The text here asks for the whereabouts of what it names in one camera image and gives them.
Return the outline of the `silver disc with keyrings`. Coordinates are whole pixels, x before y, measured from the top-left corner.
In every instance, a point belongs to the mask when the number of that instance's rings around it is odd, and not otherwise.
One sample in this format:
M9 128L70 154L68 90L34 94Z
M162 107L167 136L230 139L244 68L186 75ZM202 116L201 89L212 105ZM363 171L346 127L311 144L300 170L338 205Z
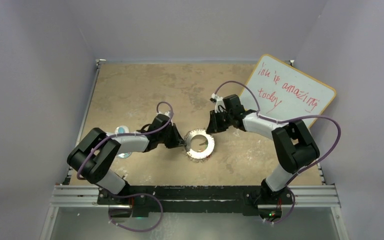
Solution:
M206 162L215 150L215 139L205 129L196 128L186 133L185 154L191 162Z

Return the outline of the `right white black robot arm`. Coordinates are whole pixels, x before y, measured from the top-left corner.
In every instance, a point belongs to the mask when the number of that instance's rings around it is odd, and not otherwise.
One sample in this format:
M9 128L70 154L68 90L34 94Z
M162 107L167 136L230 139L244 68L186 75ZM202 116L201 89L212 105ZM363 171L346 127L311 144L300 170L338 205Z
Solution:
M207 134L234 127L273 141L278 165L261 182L260 196L264 202L272 204L278 200L293 175L320 157L320 150L303 120L277 123L262 119L255 110L246 110L236 94L221 97L214 93L210 101L215 108L209 112Z

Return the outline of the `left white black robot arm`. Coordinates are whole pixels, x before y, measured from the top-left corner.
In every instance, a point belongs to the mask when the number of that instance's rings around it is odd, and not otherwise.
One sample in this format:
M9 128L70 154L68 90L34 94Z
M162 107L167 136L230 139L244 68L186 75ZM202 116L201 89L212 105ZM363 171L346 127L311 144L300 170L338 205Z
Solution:
M81 177L109 191L118 205L129 199L129 184L110 169L116 156L127 153L146 153L159 144L168 149L184 147L185 140L167 114L159 113L141 129L110 135L99 127L90 130L67 157L67 164Z

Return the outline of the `whiteboard with red writing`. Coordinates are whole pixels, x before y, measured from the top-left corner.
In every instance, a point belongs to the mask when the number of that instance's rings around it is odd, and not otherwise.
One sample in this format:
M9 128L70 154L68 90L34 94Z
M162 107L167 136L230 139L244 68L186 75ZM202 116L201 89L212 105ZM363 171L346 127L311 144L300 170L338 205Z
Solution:
M333 101L334 88L287 63L264 54L240 94L246 109L277 120L320 115Z

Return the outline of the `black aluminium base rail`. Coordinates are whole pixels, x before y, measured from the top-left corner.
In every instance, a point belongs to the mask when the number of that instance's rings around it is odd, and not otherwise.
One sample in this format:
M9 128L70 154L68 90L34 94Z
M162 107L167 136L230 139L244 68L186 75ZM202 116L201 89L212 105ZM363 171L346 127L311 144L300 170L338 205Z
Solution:
M291 192L284 188L268 194L260 185L131 185L114 194L102 188L97 204L132 211L133 217L150 213L221 213L243 216L278 217L283 207L293 203Z

